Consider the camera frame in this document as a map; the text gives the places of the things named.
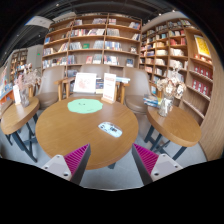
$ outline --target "tiled floor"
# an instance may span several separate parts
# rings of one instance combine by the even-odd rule
[[[42,112],[43,111],[38,111],[37,115],[40,116]],[[150,149],[151,143],[145,143],[143,140],[150,128],[150,123],[145,115],[136,115],[136,117],[139,122],[139,133],[135,143]],[[34,130],[33,119],[29,121],[29,124],[31,129]],[[158,132],[155,130],[153,137],[156,138],[157,135]],[[28,129],[26,126],[22,127],[20,136],[23,140],[28,139]],[[50,157],[46,155],[39,144],[33,144],[33,153],[38,160],[37,163],[33,162],[25,152],[18,148],[13,139],[13,146],[8,143],[1,129],[0,140],[0,153],[5,159],[18,161],[37,167],[42,167],[50,160]],[[173,156],[179,150],[179,148],[180,146],[174,143],[170,143],[166,148],[166,151],[170,156]],[[206,158],[199,144],[197,144],[194,147],[187,148],[176,161],[182,167],[187,167],[190,165],[206,162]],[[118,190],[140,188],[143,186],[143,183],[130,149],[130,151],[121,160],[116,162],[114,169],[104,167],[101,169],[86,170],[84,172],[80,186],[92,189]]]

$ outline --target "wooden table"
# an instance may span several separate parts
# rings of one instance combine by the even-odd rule
[[[170,141],[177,145],[181,145],[181,149],[173,157],[176,160],[187,147],[194,146],[201,138],[201,129],[197,121],[186,111],[179,107],[173,106],[167,117],[162,117],[158,114],[158,108],[148,106],[147,118],[151,123],[151,128],[145,138],[145,142],[153,143],[151,150],[157,147],[157,150],[166,153],[163,148]],[[151,138],[154,128],[160,133],[156,140]],[[161,137],[169,139],[163,146],[158,147]]]
[[[70,97],[47,108],[39,117],[36,137],[43,150],[53,157],[90,143],[91,155],[86,169],[98,169],[120,160],[130,149],[138,135],[138,121],[126,106],[115,102],[109,104],[98,96],[85,96],[103,103],[102,110],[79,114],[70,112],[67,104],[84,97]],[[111,122],[123,131],[115,138],[102,131],[98,125]]]
[[[35,123],[37,122],[36,112],[40,104],[36,97],[29,98],[29,101],[30,105],[25,108],[22,104],[10,106],[2,116],[1,129],[5,135],[12,135],[19,148],[25,151],[33,161],[37,162],[32,152],[32,143],[37,143],[37,141],[35,137],[32,138],[34,133],[31,131],[28,121],[33,117]],[[29,129],[29,139],[22,141],[17,131],[25,124]]]

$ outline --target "picture frame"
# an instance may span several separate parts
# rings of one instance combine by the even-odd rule
[[[94,93],[96,92],[96,73],[78,72],[75,78],[73,92]]]
[[[208,57],[208,58],[211,58],[211,54],[210,54],[208,45],[207,45],[206,41],[204,40],[204,38],[201,36],[198,36],[198,35],[194,35],[194,38],[195,38],[195,42],[197,45],[198,54]]]

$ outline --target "sign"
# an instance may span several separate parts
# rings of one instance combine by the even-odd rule
[[[20,98],[19,86],[18,85],[13,86],[13,94],[14,94],[14,99],[15,99],[15,105],[20,104],[21,103],[21,98]]]
[[[109,100],[114,102],[116,75],[110,73],[104,73],[104,89],[103,89],[103,100]]]
[[[96,73],[76,74],[74,92],[94,93],[96,92]]]

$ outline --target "wooden bookshelf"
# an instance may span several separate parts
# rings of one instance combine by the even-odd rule
[[[92,24],[94,19],[102,18],[106,19],[105,24]],[[109,24],[110,19],[116,19],[116,24]],[[82,20],[81,25],[75,25],[77,20]],[[67,27],[70,22],[73,22],[71,27]],[[129,27],[131,22],[139,23],[140,28],[135,29]],[[110,36],[107,35],[107,29],[118,29],[119,36]],[[68,31],[77,30],[77,29],[105,29],[103,35],[85,35],[85,36],[74,36],[68,38],[62,38],[62,36],[66,36]],[[95,15],[76,15],[74,18],[69,20],[65,20],[59,23],[52,24],[49,27],[49,30],[52,30],[50,33],[46,35],[46,38],[52,38],[52,41],[44,44],[43,48],[53,48],[56,53],[46,55],[42,57],[42,62],[45,60],[58,59],[60,57],[67,57],[69,55],[74,55],[75,64],[67,64],[65,66],[66,75],[68,69],[76,69],[79,71],[80,67],[86,63],[87,56],[94,56],[95,54],[101,54],[102,60],[101,63],[104,63],[104,55],[107,56],[115,56],[118,58],[119,65],[110,65],[110,72],[115,73],[118,76],[123,75],[123,68],[126,66],[127,59],[133,59],[134,68],[139,67],[139,58],[140,58],[140,44],[141,44],[141,29],[142,29],[142,20],[139,18],[126,16],[126,15],[118,15],[113,13],[96,13]],[[139,40],[133,40],[132,37],[134,34],[139,34]],[[94,49],[93,45],[95,41],[103,41],[102,49]],[[122,50],[112,50],[105,48],[105,41],[111,42],[119,42]],[[68,47],[66,51],[58,52],[62,44],[68,42]],[[88,49],[76,49],[70,50],[70,43],[72,42],[80,42],[83,46],[84,43],[89,43]],[[136,48],[137,54],[131,53],[131,47],[134,46]]]

